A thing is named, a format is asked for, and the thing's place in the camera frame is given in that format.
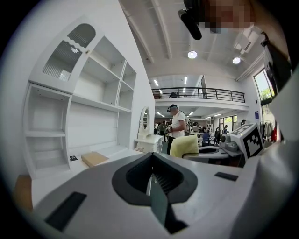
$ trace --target recessed light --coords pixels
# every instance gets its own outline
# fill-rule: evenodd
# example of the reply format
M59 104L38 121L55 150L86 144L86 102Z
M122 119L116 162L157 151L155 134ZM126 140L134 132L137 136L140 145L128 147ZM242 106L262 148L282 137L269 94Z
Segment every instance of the recessed light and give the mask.
M196 57L197 57L197 52L194 51L194 50L189 51L189 53L188 53L188 57L189 57L190 59L194 59L194 58L196 58Z
M241 59L239 58L239 57L235 57L234 59L233 59L233 63L234 64L239 64L241 62Z
M154 82L155 82L156 86L159 86L157 80L154 80Z

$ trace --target cardboard box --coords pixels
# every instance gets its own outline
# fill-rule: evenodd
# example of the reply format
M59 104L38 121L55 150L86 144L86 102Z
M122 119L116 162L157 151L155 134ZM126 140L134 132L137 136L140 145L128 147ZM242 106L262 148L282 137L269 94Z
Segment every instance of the cardboard box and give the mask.
M99 163L106 161L107 157L99 154L98 152L91 152L81 156L81 159L86 163L90 168L96 166Z

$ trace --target balcony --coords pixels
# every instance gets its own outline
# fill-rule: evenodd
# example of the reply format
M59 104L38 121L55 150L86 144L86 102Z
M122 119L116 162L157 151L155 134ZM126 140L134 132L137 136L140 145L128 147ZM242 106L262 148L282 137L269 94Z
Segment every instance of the balcony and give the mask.
M152 89L155 99L212 99L245 103L243 92L214 88L161 88Z

